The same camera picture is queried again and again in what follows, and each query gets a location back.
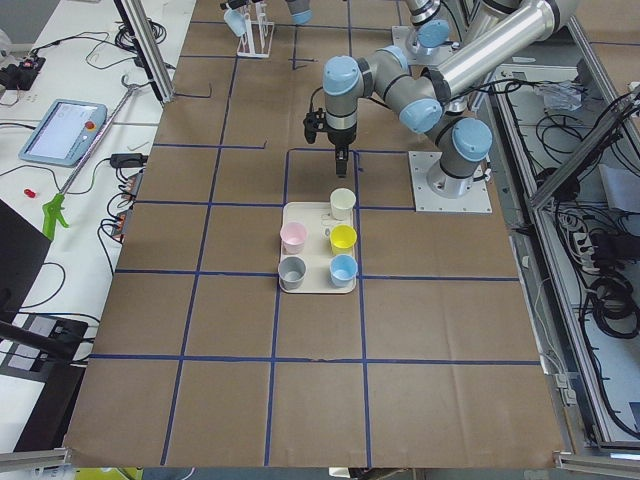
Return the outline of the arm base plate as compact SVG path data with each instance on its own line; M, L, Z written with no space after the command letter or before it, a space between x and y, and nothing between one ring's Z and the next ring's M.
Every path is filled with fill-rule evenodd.
M417 41L417 30L410 26L393 26L391 36L393 44L402 50L410 66L437 66L460 47L458 42L451 40L434 48L422 47Z
M441 168L441 153L409 151L409 173L418 213L491 214L485 175L479 165L471 177L448 176Z

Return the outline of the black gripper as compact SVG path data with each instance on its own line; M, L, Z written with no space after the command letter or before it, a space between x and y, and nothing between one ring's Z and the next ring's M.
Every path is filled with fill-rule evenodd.
M339 178L345 178L350 147L357 135L356 112L339 116L323 108L311 109L305 115L303 129L304 138L308 144L314 144L320 134L327 136L334 146L336 175Z

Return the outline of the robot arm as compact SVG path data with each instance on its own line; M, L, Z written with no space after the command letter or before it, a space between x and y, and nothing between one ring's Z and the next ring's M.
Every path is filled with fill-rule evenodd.
M286 0L286 5L294 25L305 25L313 17L309 0Z
M429 135L441 149L438 163L426 175L429 188L444 198L460 198L473 184L493 135L484 122L453 118L448 110L509 56L560 30L577 6L575 1L482 1L461 49L439 65L425 67L417 78L395 46L358 59L333 57L323 71L325 105L307 113L305 138L314 143L317 134L326 134L335 147L336 173L345 176L349 147L356 139L358 101L377 94L409 130Z

